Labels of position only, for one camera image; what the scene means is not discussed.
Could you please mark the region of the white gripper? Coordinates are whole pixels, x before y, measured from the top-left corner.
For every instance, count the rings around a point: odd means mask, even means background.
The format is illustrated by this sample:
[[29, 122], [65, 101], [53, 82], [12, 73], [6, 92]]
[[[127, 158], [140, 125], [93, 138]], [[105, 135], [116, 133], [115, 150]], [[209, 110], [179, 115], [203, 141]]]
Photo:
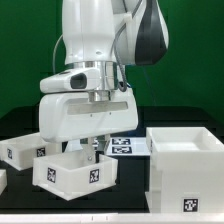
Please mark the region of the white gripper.
[[97, 151], [105, 153], [113, 133], [135, 130], [138, 125], [136, 102], [131, 88], [116, 90], [110, 101], [90, 102], [87, 93], [49, 94], [39, 106], [39, 129], [47, 142], [81, 139], [86, 160], [95, 163]]

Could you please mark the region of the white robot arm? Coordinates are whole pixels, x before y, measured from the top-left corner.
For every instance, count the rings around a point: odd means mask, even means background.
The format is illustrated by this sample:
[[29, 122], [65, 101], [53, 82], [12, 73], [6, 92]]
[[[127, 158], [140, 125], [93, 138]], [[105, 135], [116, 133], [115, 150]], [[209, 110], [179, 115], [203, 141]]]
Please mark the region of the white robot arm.
[[66, 70], [40, 82], [39, 128], [48, 142], [79, 139], [85, 160], [92, 141], [138, 125], [127, 65], [153, 65], [168, 49], [158, 0], [63, 0]]

